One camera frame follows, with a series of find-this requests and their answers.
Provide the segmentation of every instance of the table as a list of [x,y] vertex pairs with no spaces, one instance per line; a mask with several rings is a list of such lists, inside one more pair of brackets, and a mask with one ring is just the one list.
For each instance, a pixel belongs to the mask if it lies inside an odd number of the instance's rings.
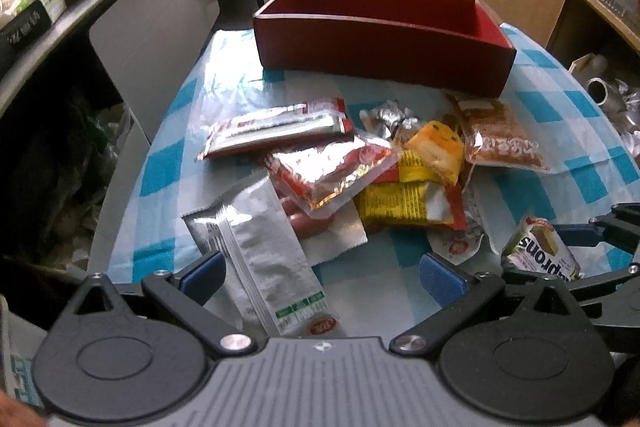
[[[530,135],[546,146],[551,173],[476,169],[473,186],[489,241],[462,265],[471,272],[499,271],[499,257],[491,252],[502,249],[530,211],[558,223],[583,223],[606,213],[614,202],[640,201],[640,171],[606,117],[539,45],[511,26],[502,28],[518,49],[503,99]],[[156,269],[177,271],[199,257],[180,216],[210,204],[256,168],[242,155],[195,161],[213,121],[326,96],[343,97],[358,127],[362,108],[389,99],[425,120],[441,118],[449,110],[444,94],[428,87],[264,71],[252,31],[218,32],[178,92],[147,155],[111,256],[111,279],[138,281]],[[349,335],[379,335],[386,343],[437,311],[418,281],[417,265],[429,248],[423,229],[387,230],[316,267]],[[606,245],[574,253],[587,275],[628,264],[630,257]],[[207,308],[238,325],[238,314],[223,291]]]

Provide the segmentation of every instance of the sausage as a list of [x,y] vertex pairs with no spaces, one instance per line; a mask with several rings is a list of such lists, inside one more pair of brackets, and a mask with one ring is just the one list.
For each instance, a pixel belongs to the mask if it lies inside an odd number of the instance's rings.
[[290,196],[283,196],[280,198],[280,203],[284,209],[284,213],[287,216],[292,216],[293,214],[300,212],[299,206],[296,205],[296,202]]
[[311,219],[304,212],[298,211],[289,216],[289,222],[298,239],[308,239],[328,229],[335,216],[328,219]]

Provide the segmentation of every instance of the red box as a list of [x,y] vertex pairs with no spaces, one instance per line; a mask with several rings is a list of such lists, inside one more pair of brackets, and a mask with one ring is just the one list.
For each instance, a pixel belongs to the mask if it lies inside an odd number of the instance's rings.
[[348,74],[498,97],[516,50],[477,0],[270,0],[254,15],[268,70]]

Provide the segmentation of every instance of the snack package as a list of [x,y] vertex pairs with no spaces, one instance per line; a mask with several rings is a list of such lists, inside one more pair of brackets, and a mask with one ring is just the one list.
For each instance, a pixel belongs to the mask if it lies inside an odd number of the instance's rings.
[[225,288],[252,331],[256,320],[270,337],[339,331],[265,170],[183,218],[202,253],[224,253]]
[[412,151],[425,167],[434,172],[434,181],[440,180],[447,185],[455,185],[458,181],[464,146],[446,124],[436,121],[424,124],[413,111],[400,109],[393,100],[371,110],[361,110],[360,119],[367,132]]
[[465,146],[449,126],[430,121],[404,145],[415,153],[425,165],[446,185],[458,183],[464,159]]
[[399,227],[448,225],[466,229],[458,186],[436,182],[382,183],[366,187],[354,198],[358,214],[369,230],[372,223]]
[[279,190],[310,217],[326,219],[395,165],[398,156],[387,140],[358,132],[274,150],[264,162]]
[[523,217],[502,251],[503,264],[521,270],[550,273],[567,282],[580,278],[580,265],[546,220]]
[[547,171],[538,142],[529,138],[509,105],[488,98],[447,98],[465,132],[469,163]]
[[478,253],[484,237],[482,219],[471,186],[462,192],[462,201],[466,230],[452,230],[447,227],[427,229],[427,240],[434,253],[456,266]]
[[213,124],[198,159],[270,149],[351,131],[353,124],[345,115],[341,98],[261,109]]
[[359,114],[367,132],[402,145],[424,125],[408,108],[400,109],[393,100]]
[[433,169],[428,168],[418,156],[411,151],[402,151],[398,163],[378,176],[374,183],[440,183]]

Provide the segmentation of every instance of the black round hub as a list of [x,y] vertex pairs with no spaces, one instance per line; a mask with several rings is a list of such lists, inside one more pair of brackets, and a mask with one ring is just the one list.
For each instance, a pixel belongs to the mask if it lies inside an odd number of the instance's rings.
[[144,371],[153,360],[147,343],[130,337],[111,337],[84,346],[78,366],[99,380],[122,380]]
[[562,373],[569,357],[553,342],[542,339],[510,339],[494,351],[498,367],[521,380],[546,380]]
[[560,423],[595,409],[614,370],[599,335],[588,323],[568,328],[572,317],[527,315],[451,337],[440,355],[444,380],[471,405],[518,423]]
[[49,411],[80,423],[130,423],[171,409],[202,381],[207,359],[193,335],[137,317],[120,301],[105,312],[65,310],[51,328],[33,363]]

